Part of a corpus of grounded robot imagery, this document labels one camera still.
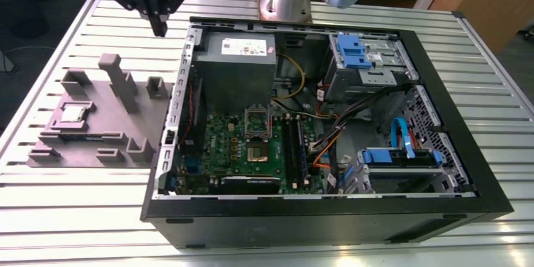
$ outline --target gray fixture block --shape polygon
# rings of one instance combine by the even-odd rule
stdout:
[[[61,160],[62,155],[51,147],[41,147],[33,149],[29,156],[34,161],[43,163],[57,163]]]
[[[83,70],[70,70],[61,81],[63,88],[74,98],[87,97],[83,85],[93,84]]]
[[[152,76],[148,79],[148,92],[152,99],[169,98],[169,92],[166,88],[165,79],[157,76]]]
[[[142,147],[140,147],[135,140],[131,138],[126,147],[126,153],[129,153],[134,162],[150,163],[153,161],[156,150],[148,139],[144,140]]]
[[[98,148],[97,158],[103,163],[118,163],[125,161],[125,155],[117,148]]]
[[[129,143],[129,137],[125,133],[105,132],[102,140],[109,144],[126,145]]]
[[[122,106],[121,99],[115,97],[110,81],[94,81],[91,85],[82,85],[87,95],[86,101],[74,101],[70,94],[62,96],[50,123],[43,128],[41,141],[35,149],[54,147],[61,157],[45,158],[41,152],[30,156],[27,162],[31,167],[47,168],[150,168],[146,159],[154,154],[153,147],[135,150],[134,157],[127,154],[129,140],[133,138],[140,145],[148,139],[148,145],[157,146],[162,137],[162,128],[166,121],[170,98],[154,98],[149,94],[146,83],[137,83],[138,95],[134,96],[140,105],[140,112],[129,114]],[[166,84],[166,90],[173,91],[173,85]],[[86,105],[86,128],[73,130],[65,126],[54,130],[62,120],[65,108]],[[123,154],[123,161],[102,161],[95,154],[98,149],[117,148]]]
[[[138,87],[131,78],[131,74],[125,73],[121,69],[121,56],[118,54],[103,53],[99,60],[99,68],[109,73],[113,83],[113,90],[119,96],[122,104],[129,114],[140,112],[140,105],[135,101]]]

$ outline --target metal chassis frame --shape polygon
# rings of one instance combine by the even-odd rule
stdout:
[[[452,141],[463,141],[463,146],[455,145],[456,152],[460,155],[464,166],[471,175],[472,182],[477,185],[480,197],[477,198],[455,198],[455,199],[409,199],[409,198],[382,198],[382,199],[358,199],[352,200],[344,197],[324,198],[321,206],[310,209],[314,199],[254,199],[254,200],[232,200],[220,199],[198,201],[177,200],[173,196],[158,195],[158,177],[164,174],[161,167],[153,169],[150,174],[150,182],[146,193],[146,200],[142,209],[142,220],[150,221],[152,218],[192,218],[205,216],[256,216],[256,212],[264,211],[265,216],[306,216],[306,215],[337,215],[337,214],[386,214],[386,213],[444,213],[464,214],[483,213],[477,221],[489,221],[495,218],[513,212],[513,208],[505,193],[500,187],[499,181],[493,175],[492,169],[487,163],[483,152],[476,144],[473,135],[469,131],[467,123],[460,115],[453,99],[448,93],[439,72],[433,67],[427,51],[423,47],[420,39],[413,31],[398,29],[370,29],[350,26],[317,26],[292,23],[274,23],[266,21],[237,21],[234,19],[221,18],[192,18],[193,26],[190,27],[189,36],[186,38],[186,46],[184,48],[184,61],[177,81],[178,88],[186,82],[189,68],[192,66],[192,53],[196,37],[193,31],[206,26],[221,26],[222,28],[233,28],[242,31],[270,31],[286,32],[297,31],[300,33],[338,33],[342,31],[366,31],[369,33],[396,33],[401,40],[413,61],[415,67],[421,75],[423,84],[429,95],[433,95],[433,104],[443,118],[445,126],[443,131],[449,133]],[[185,93],[176,91],[178,98],[185,97]],[[181,107],[184,99],[174,98],[173,106]],[[170,123],[168,126],[178,126],[178,123]],[[168,146],[162,147],[160,157],[165,158]],[[348,201],[358,201],[358,205],[349,205]]]

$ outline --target black cable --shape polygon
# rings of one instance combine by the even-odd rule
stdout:
[[[325,142],[330,141],[336,135],[342,131],[346,126],[349,120],[365,109],[372,107],[380,99],[390,93],[408,91],[413,87],[412,83],[402,84],[396,87],[382,88],[378,92],[373,93],[369,97],[364,98],[358,102],[353,103],[345,112],[337,118],[333,124],[333,130],[330,134],[328,134],[322,139],[317,141],[317,145],[320,146]]]
[[[330,173],[336,178],[336,186],[329,185],[328,193],[337,194],[340,189],[340,168],[338,168],[338,150],[337,150],[337,143],[329,149],[329,157],[330,157]]]

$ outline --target yellow wire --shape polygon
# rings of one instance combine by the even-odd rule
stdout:
[[[274,97],[274,98],[273,98],[273,99],[276,99],[276,100],[282,100],[282,99],[289,99],[289,98],[294,97],[297,94],[300,94],[300,92],[301,92],[302,89],[305,88],[306,73],[305,73],[305,70],[302,69],[300,63],[296,62],[296,60],[294,60],[293,58],[290,58],[288,55],[285,55],[285,54],[282,54],[282,53],[280,53],[278,55],[280,55],[280,56],[284,56],[284,57],[296,65],[296,67],[300,69],[301,78],[302,78],[302,80],[301,80],[301,87],[300,87],[300,89],[298,89],[294,93],[292,93],[290,95],[286,95],[286,96],[281,96],[281,97]]]

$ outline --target motherboard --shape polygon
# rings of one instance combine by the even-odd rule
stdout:
[[[182,160],[181,193],[322,194],[325,177],[308,160],[316,139],[306,116],[210,114],[204,154]]]

